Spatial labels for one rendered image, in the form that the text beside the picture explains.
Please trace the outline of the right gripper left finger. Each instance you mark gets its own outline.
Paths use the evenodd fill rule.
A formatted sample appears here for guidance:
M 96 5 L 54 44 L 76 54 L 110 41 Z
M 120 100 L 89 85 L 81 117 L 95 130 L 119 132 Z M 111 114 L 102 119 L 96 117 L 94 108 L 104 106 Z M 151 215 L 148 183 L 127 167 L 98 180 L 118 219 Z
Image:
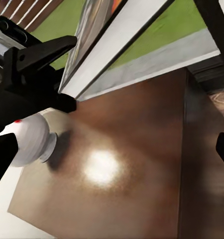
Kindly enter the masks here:
M 15 134 L 0 136 L 0 180 L 18 153 L 18 143 Z

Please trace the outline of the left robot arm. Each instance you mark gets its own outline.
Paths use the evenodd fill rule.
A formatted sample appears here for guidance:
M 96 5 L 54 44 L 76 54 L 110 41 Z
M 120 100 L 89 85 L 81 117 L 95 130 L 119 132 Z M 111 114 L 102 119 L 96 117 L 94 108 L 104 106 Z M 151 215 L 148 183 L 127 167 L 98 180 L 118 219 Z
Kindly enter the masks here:
M 65 69 L 56 71 L 50 64 L 77 42 L 77 36 L 65 35 L 42 43 L 0 15 L 0 43 L 9 47 L 3 56 L 0 83 L 0 133 L 15 120 L 49 107 L 66 113 L 76 110 L 78 102 L 73 97 L 58 94 Z

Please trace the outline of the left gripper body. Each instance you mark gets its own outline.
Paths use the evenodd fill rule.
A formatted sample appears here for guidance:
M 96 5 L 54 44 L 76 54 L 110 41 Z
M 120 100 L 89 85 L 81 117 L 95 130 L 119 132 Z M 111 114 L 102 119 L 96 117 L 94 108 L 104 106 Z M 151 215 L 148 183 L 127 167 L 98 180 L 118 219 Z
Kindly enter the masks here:
M 66 113 L 76 110 L 73 97 L 58 94 L 51 86 L 50 75 L 39 72 L 31 79 L 39 84 L 40 89 L 57 96 L 57 100 L 25 87 L 21 75 L 17 72 L 17 54 L 19 49 L 10 48 L 4 53 L 2 82 L 0 83 L 0 111 L 11 119 L 20 120 L 49 107 Z

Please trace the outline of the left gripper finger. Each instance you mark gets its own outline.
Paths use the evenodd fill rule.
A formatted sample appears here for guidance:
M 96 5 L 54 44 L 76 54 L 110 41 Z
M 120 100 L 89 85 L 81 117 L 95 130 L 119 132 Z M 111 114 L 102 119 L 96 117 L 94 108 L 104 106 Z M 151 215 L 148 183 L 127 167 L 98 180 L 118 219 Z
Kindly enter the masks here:
M 31 78 L 55 62 L 65 53 L 77 45 L 77 36 L 65 35 L 39 45 L 33 45 L 20 49 L 17 54 L 17 72 L 21 75 L 22 84 L 57 100 L 57 96 L 40 89 L 39 84 Z
M 64 74 L 64 68 L 56 71 L 52 66 L 48 66 L 45 69 L 43 69 L 44 72 L 48 73 L 50 75 L 50 82 L 51 86 L 54 87 L 55 91 L 59 91 L 59 87 L 61 84 L 61 80 Z

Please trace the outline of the hardback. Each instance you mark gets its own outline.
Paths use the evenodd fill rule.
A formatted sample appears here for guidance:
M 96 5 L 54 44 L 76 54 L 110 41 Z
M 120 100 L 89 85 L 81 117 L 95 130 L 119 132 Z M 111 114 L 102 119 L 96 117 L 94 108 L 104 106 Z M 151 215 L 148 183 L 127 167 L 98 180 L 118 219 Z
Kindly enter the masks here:
M 86 0 L 58 94 L 77 100 L 175 0 Z

